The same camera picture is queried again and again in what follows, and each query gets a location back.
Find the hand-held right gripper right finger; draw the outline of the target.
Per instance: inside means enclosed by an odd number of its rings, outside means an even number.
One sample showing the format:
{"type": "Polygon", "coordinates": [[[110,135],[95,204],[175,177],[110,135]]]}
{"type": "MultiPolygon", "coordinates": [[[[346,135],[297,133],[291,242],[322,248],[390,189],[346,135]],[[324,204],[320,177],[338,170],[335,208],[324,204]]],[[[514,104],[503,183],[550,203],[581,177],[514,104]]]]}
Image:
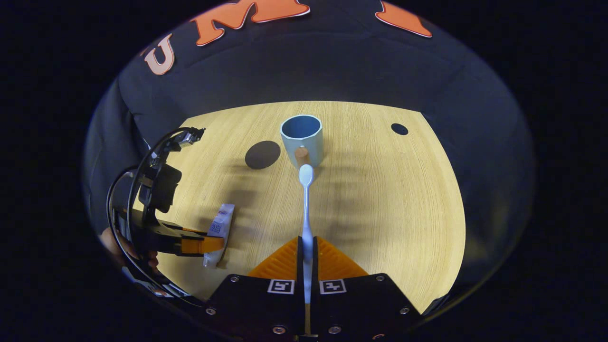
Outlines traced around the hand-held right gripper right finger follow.
{"type": "Polygon", "coordinates": [[[344,253],[313,240],[311,333],[319,340],[401,340],[423,322],[389,275],[355,276],[344,253]]]}

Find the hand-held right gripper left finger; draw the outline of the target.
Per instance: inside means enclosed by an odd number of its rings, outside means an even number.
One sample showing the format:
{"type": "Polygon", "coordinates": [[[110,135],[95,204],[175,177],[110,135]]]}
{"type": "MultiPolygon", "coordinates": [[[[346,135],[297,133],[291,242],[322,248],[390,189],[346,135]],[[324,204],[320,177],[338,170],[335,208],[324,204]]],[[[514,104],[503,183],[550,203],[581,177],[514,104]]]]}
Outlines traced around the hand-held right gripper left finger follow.
{"type": "Polygon", "coordinates": [[[272,253],[253,275],[225,277],[205,304],[204,324],[231,340],[297,340],[305,331],[302,239],[272,253]]]}

